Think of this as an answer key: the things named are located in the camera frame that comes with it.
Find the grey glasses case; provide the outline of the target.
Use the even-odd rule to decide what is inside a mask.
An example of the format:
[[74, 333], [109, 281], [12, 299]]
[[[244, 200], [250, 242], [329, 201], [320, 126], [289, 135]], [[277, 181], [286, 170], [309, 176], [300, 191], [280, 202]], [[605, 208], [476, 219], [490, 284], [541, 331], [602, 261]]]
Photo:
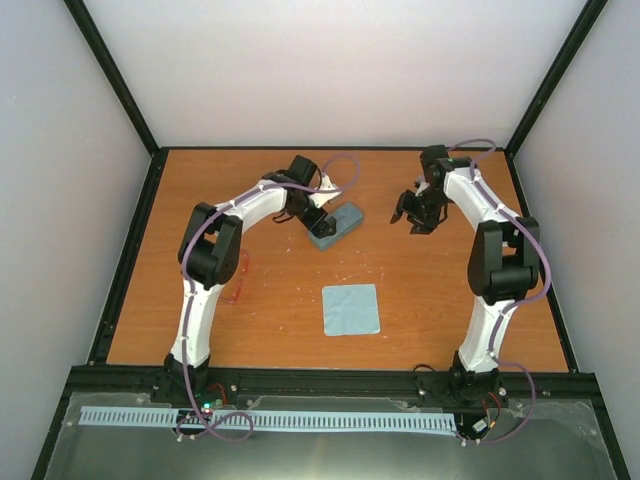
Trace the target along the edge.
[[333, 235], [324, 238], [309, 235], [312, 245], [319, 251], [328, 250], [360, 226], [364, 220], [364, 213], [352, 202], [347, 202], [338, 207], [329, 217], [336, 221], [336, 232]]

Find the light blue cleaning cloth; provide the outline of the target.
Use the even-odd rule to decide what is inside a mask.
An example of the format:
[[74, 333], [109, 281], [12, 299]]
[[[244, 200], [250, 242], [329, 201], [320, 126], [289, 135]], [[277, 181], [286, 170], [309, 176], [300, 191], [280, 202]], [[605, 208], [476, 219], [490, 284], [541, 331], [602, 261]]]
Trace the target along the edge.
[[375, 335], [381, 330], [373, 284], [325, 286], [322, 309], [326, 336]]

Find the pink transparent sunglasses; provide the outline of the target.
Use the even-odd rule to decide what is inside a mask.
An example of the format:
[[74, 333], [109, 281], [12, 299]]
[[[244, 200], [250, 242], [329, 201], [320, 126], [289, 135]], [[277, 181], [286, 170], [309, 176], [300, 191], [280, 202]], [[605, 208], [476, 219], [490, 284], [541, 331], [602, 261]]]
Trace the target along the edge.
[[232, 276], [231, 280], [225, 285], [220, 295], [220, 301], [229, 304], [236, 305], [241, 296], [244, 283], [249, 273], [250, 267], [250, 253], [247, 249], [240, 251], [240, 257], [237, 269]]

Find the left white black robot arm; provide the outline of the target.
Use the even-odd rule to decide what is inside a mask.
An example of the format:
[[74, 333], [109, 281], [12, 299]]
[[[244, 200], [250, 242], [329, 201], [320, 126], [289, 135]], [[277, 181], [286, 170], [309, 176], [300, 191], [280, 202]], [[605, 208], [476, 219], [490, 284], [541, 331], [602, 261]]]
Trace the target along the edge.
[[325, 205], [343, 189], [312, 160], [297, 155], [286, 169], [269, 172], [249, 190], [216, 205], [192, 210], [179, 251], [183, 304], [178, 332], [164, 369], [186, 402], [208, 390], [210, 335], [221, 293], [239, 266], [243, 235], [261, 221], [298, 219], [316, 239], [337, 233]]

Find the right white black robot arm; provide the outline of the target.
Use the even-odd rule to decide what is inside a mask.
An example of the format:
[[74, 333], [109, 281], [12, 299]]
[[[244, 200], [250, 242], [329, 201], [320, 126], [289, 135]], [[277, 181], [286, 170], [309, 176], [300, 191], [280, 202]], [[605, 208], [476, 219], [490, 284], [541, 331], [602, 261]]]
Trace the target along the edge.
[[474, 231], [467, 281], [474, 295], [466, 337], [449, 369], [448, 393], [468, 406], [498, 390], [500, 350], [509, 322], [539, 279], [539, 224], [507, 207], [476, 163], [443, 145], [420, 155], [421, 177], [399, 196], [392, 222], [407, 219], [417, 235], [433, 233], [456, 205]]

